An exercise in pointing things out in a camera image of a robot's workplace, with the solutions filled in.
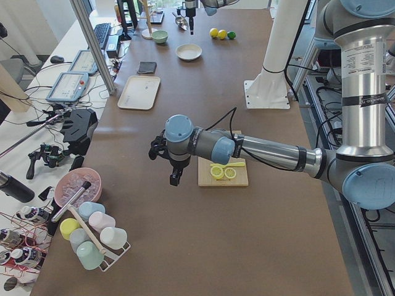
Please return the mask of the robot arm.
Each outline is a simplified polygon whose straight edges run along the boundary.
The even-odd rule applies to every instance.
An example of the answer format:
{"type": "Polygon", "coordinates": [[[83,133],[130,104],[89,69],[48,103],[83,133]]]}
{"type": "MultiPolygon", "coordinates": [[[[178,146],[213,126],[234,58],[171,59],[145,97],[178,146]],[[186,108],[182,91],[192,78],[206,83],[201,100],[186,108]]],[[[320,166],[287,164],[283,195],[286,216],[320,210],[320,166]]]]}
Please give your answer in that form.
{"type": "MultiPolygon", "coordinates": [[[[185,0],[186,17],[189,22],[190,34],[194,35],[194,18],[196,16],[197,2],[195,0],[185,0]]],[[[221,7],[230,6],[237,3],[237,0],[200,0],[204,10],[208,16],[216,14],[217,10],[221,7]]]]}
{"type": "Polygon", "coordinates": [[[191,156],[226,164],[253,158],[271,167],[301,171],[331,184],[369,210],[394,203],[394,153],[385,143],[386,38],[394,28],[393,1],[325,1],[315,34],[341,48],[343,141],[336,150],[313,150],[229,131],[204,130],[185,115],[170,117],[163,130],[170,182],[191,156]]]}

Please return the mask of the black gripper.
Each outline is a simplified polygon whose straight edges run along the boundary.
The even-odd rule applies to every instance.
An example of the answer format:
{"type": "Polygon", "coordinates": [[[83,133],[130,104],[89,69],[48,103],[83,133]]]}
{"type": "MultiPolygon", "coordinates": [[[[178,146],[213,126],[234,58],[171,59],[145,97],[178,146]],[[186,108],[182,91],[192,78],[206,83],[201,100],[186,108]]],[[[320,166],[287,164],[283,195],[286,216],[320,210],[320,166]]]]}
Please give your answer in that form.
{"type": "Polygon", "coordinates": [[[184,168],[186,168],[190,163],[190,154],[169,154],[169,160],[173,167],[172,173],[170,174],[170,184],[172,186],[178,186],[184,168]]]}
{"type": "Polygon", "coordinates": [[[189,30],[190,34],[194,34],[194,17],[196,16],[196,8],[186,8],[186,16],[189,18],[189,30]]]}

